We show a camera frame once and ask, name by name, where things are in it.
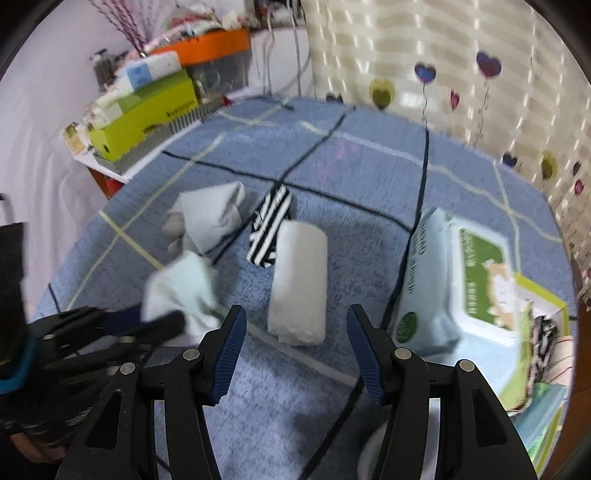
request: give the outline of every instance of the green box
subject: green box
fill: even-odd
[[[94,147],[116,161],[146,139],[147,133],[197,108],[193,82],[186,70],[146,85],[119,100],[124,114],[104,128],[89,132]]]

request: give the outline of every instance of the purple heart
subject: purple heart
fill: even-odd
[[[489,57],[485,51],[476,54],[478,68],[486,78],[497,77],[501,73],[501,61],[496,57]]]
[[[502,161],[508,167],[513,168],[517,164],[517,157],[513,157],[509,152],[506,152],[503,155],[503,160]]]
[[[417,74],[417,77],[425,85],[435,80],[435,75],[437,74],[437,72],[435,72],[435,67],[433,67],[432,65],[425,65],[421,62],[417,63],[414,66],[414,73]]]

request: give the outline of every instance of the rolled towel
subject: rolled towel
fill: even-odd
[[[309,223],[283,220],[267,328],[288,345],[319,345],[326,334],[328,240]]]
[[[169,251],[209,252],[240,227],[238,207],[245,196],[246,189],[239,181],[182,192],[164,217],[162,232],[175,240]]]

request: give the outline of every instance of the blue bedsheet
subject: blue bedsheet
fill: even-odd
[[[159,155],[109,202],[104,216],[91,221],[52,281],[62,309],[123,308],[140,302],[148,276],[171,260],[160,227],[180,192],[240,180],[248,191],[241,207],[247,218],[271,187],[270,179],[285,173],[347,114],[334,134],[286,178],[295,198],[293,217],[318,225],[329,239],[324,344],[285,349],[265,333],[272,268],[246,261],[248,231],[217,265],[221,300],[243,305],[250,324],[230,392],[206,412],[225,480],[299,476],[358,374],[346,337],[346,308],[361,303],[375,325],[381,321],[408,240],[408,228],[400,224],[410,227],[415,215],[422,127],[366,108],[350,111],[304,99],[293,99],[290,105],[293,111],[269,101],[247,101],[171,145],[169,152],[197,156],[213,166]],[[564,299],[573,312],[569,263],[542,195],[513,171],[439,134],[430,135],[429,165],[423,210],[441,207],[507,236],[522,273]],[[52,313],[54,304],[46,292],[36,315]],[[153,361],[175,353],[161,349]],[[355,479],[362,442],[386,416],[387,410],[364,394],[314,478]],[[166,458],[163,422],[159,406],[158,450]]]

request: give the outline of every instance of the white package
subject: white package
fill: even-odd
[[[120,93],[128,95],[180,69],[181,62],[178,53],[175,51],[166,51],[143,59],[127,62],[117,72],[115,86]]]
[[[284,220],[267,328],[288,345],[319,345],[326,334],[328,240],[318,227]]]

